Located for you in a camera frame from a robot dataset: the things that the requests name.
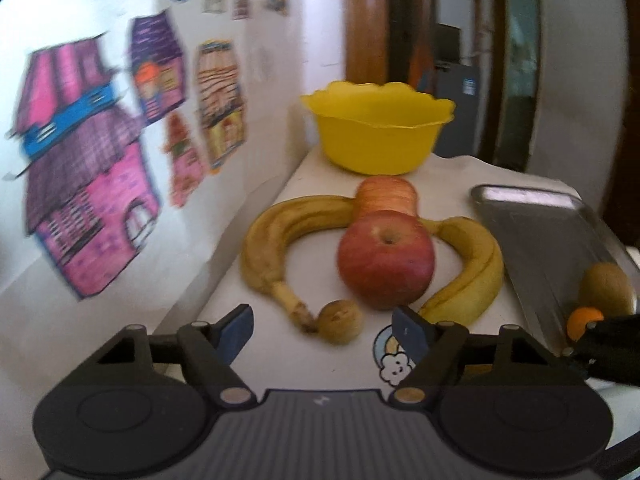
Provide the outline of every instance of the silver tray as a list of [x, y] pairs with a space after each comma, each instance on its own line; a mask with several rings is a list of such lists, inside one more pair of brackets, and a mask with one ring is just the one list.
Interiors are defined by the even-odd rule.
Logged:
[[617, 263], [640, 290], [640, 269], [579, 198], [508, 186], [477, 186], [471, 197], [500, 244], [529, 333], [551, 351], [568, 344], [566, 319], [578, 306], [580, 281], [591, 265]]

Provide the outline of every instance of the purple roof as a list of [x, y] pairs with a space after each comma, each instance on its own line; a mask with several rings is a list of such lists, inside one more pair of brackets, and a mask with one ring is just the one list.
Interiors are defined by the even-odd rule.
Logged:
[[144, 61], [163, 63], [182, 56], [169, 17], [164, 10], [156, 16], [136, 18], [131, 27], [131, 66], [135, 72]]
[[[34, 52], [15, 115], [14, 136], [22, 136], [33, 125], [48, 124], [57, 111], [105, 85], [111, 75], [100, 58], [97, 38]], [[32, 162], [26, 195], [27, 232], [32, 234], [79, 189], [107, 172], [141, 130], [140, 120], [113, 105], [89, 117]]]

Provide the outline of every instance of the cloud sticker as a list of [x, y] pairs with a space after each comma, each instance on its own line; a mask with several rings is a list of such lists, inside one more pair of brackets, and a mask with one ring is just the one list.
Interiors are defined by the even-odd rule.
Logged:
[[413, 362], [404, 352], [396, 354], [386, 354], [382, 358], [382, 368], [380, 369], [380, 378], [391, 386], [398, 386], [414, 367]]

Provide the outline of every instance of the white tablecloth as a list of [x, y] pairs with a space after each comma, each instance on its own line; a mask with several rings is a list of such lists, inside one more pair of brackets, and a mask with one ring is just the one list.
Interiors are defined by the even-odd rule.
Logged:
[[[430, 219], [451, 216], [476, 218], [469, 190], [479, 184], [541, 187], [575, 193], [561, 182], [502, 170], [470, 156], [444, 159], [432, 155], [418, 170], [404, 177], [418, 190], [420, 216]], [[332, 165], [316, 147], [307, 155], [277, 201], [315, 194], [353, 196], [362, 179], [361, 175]], [[329, 301], [352, 297], [342, 284], [335, 266], [341, 235], [339, 230], [312, 234], [289, 250], [287, 281], [314, 313]], [[435, 276], [416, 306], [453, 279], [462, 268], [460, 258], [447, 244], [437, 239], [434, 241]], [[397, 351], [385, 345], [388, 333], [378, 337], [390, 325], [391, 312], [365, 308], [364, 330], [359, 338], [348, 346], [331, 346], [319, 338], [301, 334], [274, 301], [249, 289], [242, 282], [236, 260], [200, 318], [216, 321], [239, 303], [249, 303], [254, 308], [255, 332], [236, 358], [233, 368], [258, 396], [267, 388], [380, 388], [387, 396], [393, 383], [397, 384], [407, 372], [402, 356], [387, 357], [382, 362], [385, 353], [393, 355]], [[471, 329], [477, 333], [497, 333], [505, 323], [525, 326], [520, 305], [508, 282], [505, 282], [494, 304]]]

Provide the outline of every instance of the gray wall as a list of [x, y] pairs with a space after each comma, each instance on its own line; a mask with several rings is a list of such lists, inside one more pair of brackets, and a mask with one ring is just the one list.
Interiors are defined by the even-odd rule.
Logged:
[[625, 0], [542, 0], [542, 74], [528, 173], [599, 208], [626, 95]]

